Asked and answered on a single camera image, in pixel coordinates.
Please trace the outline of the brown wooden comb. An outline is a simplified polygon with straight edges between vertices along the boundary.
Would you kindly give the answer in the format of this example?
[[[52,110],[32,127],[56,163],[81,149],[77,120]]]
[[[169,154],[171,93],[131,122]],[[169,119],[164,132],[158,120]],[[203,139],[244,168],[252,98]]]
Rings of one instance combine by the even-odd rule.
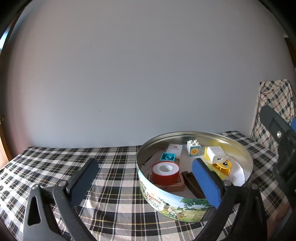
[[[206,198],[200,185],[198,184],[198,182],[192,172],[184,171],[184,172],[182,172],[182,177],[183,177],[185,185],[189,188],[189,190],[192,192],[192,194],[196,198],[199,198],[199,199]]]

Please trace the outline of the white charger plug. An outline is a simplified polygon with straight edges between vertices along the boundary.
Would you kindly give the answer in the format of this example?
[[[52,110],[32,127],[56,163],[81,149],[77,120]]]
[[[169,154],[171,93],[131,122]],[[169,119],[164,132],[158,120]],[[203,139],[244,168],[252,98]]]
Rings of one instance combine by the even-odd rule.
[[[212,146],[207,148],[207,155],[212,164],[223,163],[226,161],[226,153],[220,146]]]

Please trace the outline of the round cookie tin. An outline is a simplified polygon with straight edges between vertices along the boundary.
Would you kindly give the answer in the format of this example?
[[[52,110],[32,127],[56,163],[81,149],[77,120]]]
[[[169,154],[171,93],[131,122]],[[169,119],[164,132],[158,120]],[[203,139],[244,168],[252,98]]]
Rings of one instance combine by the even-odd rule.
[[[253,171],[248,151],[230,138],[190,131],[154,137],[137,153],[140,190],[154,210],[185,222],[210,219],[215,207],[210,206],[194,176],[196,158],[235,186],[243,186]]]

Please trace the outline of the white toy brick sun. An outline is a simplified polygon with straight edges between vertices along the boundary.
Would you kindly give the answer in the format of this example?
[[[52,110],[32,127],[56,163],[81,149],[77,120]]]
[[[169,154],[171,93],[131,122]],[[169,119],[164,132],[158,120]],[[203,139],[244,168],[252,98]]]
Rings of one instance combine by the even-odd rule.
[[[187,150],[189,157],[194,157],[199,155],[200,144],[197,140],[188,140],[187,141]]]

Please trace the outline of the red white tape roll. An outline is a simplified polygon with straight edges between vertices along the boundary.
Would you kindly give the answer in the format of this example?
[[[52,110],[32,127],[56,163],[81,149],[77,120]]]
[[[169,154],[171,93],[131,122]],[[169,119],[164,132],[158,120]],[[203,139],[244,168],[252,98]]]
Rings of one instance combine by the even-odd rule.
[[[180,167],[171,161],[161,161],[152,166],[152,181],[161,186],[170,186],[177,183]]]

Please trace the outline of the white box red logo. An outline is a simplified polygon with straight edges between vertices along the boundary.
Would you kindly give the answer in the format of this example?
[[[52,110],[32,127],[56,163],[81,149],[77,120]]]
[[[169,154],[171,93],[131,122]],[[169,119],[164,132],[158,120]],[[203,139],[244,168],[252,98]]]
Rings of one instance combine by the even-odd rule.
[[[183,148],[183,145],[180,145],[180,144],[169,144],[166,152],[170,154],[175,154],[175,158],[180,159],[182,148]]]

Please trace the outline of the teal toy brick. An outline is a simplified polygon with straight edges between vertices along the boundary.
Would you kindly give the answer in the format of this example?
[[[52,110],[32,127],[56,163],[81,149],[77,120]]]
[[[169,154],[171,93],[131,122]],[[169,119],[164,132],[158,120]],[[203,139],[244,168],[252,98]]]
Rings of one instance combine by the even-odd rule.
[[[160,157],[160,161],[171,161],[174,162],[176,159],[175,153],[162,153]]]

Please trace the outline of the yellow cube block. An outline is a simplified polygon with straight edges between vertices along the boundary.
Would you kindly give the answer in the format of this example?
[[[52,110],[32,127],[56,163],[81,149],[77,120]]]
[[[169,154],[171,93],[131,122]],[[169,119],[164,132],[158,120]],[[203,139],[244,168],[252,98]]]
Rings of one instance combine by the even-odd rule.
[[[204,158],[205,158],[205,160],[210,161],[211,158],[209,157],[207,150],[208,150],[208,147],[205,147],[205,149],[204,149]]]

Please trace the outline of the yellow toy piece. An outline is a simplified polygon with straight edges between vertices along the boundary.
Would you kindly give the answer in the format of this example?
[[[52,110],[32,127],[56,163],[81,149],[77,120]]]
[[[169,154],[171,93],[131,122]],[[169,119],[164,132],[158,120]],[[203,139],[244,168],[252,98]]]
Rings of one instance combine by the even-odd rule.
[[[220,172],[222,172],[224,175],[229,176],[233,164],[229,160],[226,160],[223,163],[213,164],[213,166]]]

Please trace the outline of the plaid pillow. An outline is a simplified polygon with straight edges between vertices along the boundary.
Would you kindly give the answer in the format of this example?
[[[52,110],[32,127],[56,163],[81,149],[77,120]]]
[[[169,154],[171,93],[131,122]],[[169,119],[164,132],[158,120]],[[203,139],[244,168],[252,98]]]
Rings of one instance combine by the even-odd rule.
[[[287,79],[260,83],[255,118],[250,135],[251,139],[277,153],[277,142],[260,121],[259,113],[265,105],[270,106],[289,124],[295,119],[295,92]]]

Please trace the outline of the black white plaid cloth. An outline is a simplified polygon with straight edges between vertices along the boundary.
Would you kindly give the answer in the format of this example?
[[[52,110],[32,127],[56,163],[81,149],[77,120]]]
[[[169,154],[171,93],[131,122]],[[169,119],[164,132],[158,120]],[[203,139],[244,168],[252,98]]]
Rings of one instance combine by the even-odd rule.
[[[23,224],[33,185],[51,187],[68,180],[88,159],[98,174],[78,214],[96,240],[193,240],[201,222],[170,219],[155,211],[141,191],[136,167],[139,146],[105,148],[28,147],[1,168],[1,222],[13,239]]]

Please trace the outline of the wooden door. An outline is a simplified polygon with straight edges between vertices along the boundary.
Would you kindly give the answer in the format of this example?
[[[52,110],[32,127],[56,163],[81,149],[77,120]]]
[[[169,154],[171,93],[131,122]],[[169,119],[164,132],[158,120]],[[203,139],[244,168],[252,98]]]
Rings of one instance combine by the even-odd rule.
[[[0,167],[3,168],[6,164],[9,163],[9,161],[12,160],[12,156],[10,153],[10,150],[8,148],[8,144],[6,141],[6,137],[4,135],[4,129],[3,129],[3,122],[4,122],[4,116],[1,114],[1,120],[0,120]]]

